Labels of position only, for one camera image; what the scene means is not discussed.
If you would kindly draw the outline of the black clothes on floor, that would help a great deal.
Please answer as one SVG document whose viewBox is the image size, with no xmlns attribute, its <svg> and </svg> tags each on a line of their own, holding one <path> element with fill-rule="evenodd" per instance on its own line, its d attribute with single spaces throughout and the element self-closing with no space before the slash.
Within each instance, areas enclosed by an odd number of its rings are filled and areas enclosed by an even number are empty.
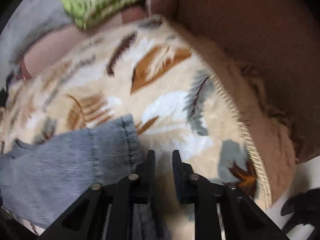
<svg viewBox="0 0 320 240">
<path fill-rule="evenodd" d="M 300 224 L 311 225 L 314 230 L 308 239 L 320 240 L 319 218 L 320 218 L 320 189 L 310 189 L 290 197 L 281 208 L 281 216 L 292 214 L 292 217 L 282 228 L 282 232 L 288 234 L 295 226 Z"/>
</svg>

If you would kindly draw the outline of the pink brown bed sheet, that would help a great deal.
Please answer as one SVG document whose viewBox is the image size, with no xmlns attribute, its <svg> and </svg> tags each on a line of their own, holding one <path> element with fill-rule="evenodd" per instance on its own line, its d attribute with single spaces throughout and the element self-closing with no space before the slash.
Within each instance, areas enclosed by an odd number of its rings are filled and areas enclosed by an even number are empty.
<svg viewBox="0 0 320 240">
<path fill-rule="evenodd" d="M 150 13 L 176 20 L 235 59 L 252 63 L 268 98 L 293 113 L 300 137 L 297 158 L 319 155 L 319 22 L 302 0 L 142 0 L 102 28 Z"/>
</svg>

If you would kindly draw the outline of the grey denim pants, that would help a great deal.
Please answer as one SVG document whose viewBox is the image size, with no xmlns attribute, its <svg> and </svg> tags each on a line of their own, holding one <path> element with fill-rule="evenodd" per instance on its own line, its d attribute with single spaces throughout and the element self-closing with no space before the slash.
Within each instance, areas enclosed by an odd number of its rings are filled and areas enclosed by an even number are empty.
<svg viewBox="0 0 320 240">
<path fill-rule="evenodd" d="M 115 184 L 142 159 L 131 115 L 63 133 L 42 144 L 18 140 L 1 156 L 3 206 L 47 228 L 92 184 Z"/>
</svg>

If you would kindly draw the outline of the beige leaf print blanket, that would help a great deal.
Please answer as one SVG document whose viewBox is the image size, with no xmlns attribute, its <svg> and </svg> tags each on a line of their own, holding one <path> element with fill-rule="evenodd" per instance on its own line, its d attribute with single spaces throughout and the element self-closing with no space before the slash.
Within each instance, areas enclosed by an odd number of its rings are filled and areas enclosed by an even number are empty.
<svg viewBox="0 0 320 240">
<path fill-rule="evenodd" d="M 234 183 L 267 210 L 291 183 L 295 150 L 286 115 L 267 101 L 250 64 L 160 16 L 79 42 L 39 76 L 9 88 L 1 156 L 131 115 L 156 154 L 155 204 L 166 239 L 194 239 L 192 205 L 179 204 L 172 153 L 208 180 Z"/>
</svg>

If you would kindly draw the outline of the grey quilted pillow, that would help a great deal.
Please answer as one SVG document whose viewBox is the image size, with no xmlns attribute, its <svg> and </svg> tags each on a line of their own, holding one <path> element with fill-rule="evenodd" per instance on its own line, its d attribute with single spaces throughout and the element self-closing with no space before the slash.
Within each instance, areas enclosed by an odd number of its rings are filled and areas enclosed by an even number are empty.
<svg viewBox="0 0 320 240">
<path fill-rule="evenodd" d="M 13 69 L 38 38 L 72 23 L 59 0 L 15 0 L 14 11 L 1 19 L 1 67 Z"/>
</svg>

